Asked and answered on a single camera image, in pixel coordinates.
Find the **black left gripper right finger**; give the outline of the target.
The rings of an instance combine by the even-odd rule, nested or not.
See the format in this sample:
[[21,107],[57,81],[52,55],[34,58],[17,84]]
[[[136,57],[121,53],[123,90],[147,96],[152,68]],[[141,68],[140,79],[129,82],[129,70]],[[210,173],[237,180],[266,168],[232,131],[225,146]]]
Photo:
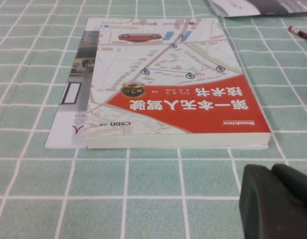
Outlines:
[[274,164],[271,171],[307,209],[307,175],[285,164]]

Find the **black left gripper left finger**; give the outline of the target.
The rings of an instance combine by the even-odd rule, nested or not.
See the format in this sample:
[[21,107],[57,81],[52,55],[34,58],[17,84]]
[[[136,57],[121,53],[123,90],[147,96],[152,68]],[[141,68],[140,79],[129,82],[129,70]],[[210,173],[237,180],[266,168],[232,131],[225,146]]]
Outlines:
[[246,239],[307,239],[307,209],[265,166],[244,167],[239,209]]

